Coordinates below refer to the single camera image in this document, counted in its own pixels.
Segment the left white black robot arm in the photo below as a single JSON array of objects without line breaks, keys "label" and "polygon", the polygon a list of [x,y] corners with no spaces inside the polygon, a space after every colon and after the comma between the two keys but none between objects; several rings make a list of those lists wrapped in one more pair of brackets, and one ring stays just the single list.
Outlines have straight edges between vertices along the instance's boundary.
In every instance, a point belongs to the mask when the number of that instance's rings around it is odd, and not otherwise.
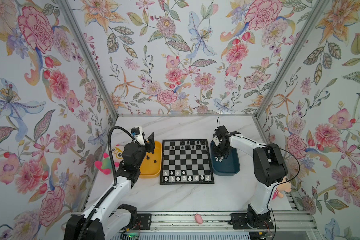
[{"label": "left white black robot arm", "polygon": [[[122,161],[115,166],[112,152],[113,131],[124,132],[131,142],[125,145]],[[148,153],[155,152],[155,134],[145,136],[142,127],[134,127],[130,131],[114,126],[108,133],[108,151],[113,174],[113,183],[101,197],[81,215],[72,215],[67,222],[65,240],[109,240],[120,230],[133,228],[137,222],[137,209],[122,204],[120,200],[138,181],[140,167]]]}]

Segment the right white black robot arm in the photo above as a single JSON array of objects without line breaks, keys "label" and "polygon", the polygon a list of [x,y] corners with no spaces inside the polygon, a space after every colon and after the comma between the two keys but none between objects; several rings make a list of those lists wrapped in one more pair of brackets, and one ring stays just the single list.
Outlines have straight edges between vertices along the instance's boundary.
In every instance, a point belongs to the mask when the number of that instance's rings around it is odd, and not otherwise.
[{"label": "right white black robot arm", "polygon": [[253,158],[254,175],[258,181],[254,197],[248,205],[246,223],[255,229],[271,216],[270,202],[277,186],[288,174],[281,149],[276,144],[259,143],[241,133],[229,132],[219,126],[214,134],[213,153],[218,158],[228,156],[232,150],[239,150]]}]

